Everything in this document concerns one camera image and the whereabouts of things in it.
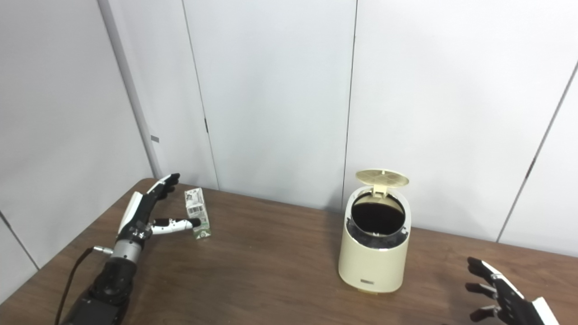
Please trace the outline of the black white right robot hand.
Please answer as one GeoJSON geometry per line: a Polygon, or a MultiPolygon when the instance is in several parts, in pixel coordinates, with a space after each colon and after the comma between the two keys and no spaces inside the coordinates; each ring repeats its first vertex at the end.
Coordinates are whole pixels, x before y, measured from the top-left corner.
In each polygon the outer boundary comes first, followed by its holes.
{"type": "Polygon", "coordinates": [[[490,317],[500,319],[506,325],[558,325],[559,322],[543,297],[533,301],[524,295],[489,263],[475,257],[468,257],[468,271],[487,282],[466,283],[468,292],[483,294],[495,300],[495,305],[478,308],[469,315],[473,322],[490,317]]]}

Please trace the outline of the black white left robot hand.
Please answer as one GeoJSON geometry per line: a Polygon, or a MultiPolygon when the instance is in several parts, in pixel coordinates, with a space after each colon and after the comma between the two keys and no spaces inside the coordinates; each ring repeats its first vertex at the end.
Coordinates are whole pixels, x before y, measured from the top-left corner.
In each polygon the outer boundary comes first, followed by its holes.
{"type": "Polygon", "coordinates": [[[201,226],[200,218],[157,218],[150,220],[157,202],[175,191],[180,174],[169,174],[158,181],[144,194],[136,191],[124,212],[116,241],[129,241],[143,246],[153,235],[192,230],[201,226]]]}

